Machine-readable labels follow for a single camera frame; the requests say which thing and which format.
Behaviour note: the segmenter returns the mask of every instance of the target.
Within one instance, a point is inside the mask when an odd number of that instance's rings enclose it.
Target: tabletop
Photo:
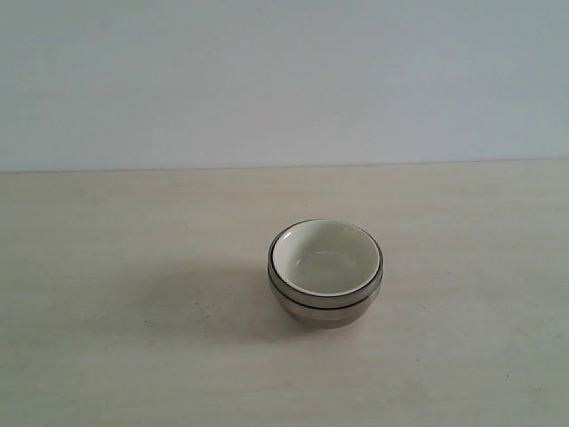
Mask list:
[[[569,419],[569,160],[0,174],[0,425]],[[268,245],[326,217],[385,256],[310,331]]]

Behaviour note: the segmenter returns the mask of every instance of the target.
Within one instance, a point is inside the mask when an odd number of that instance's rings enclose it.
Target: wooden table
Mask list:
[[[271,239],[380,242],[380,297],[304,330]],[[0,175],[0,425],[565,426],[569,161]]]

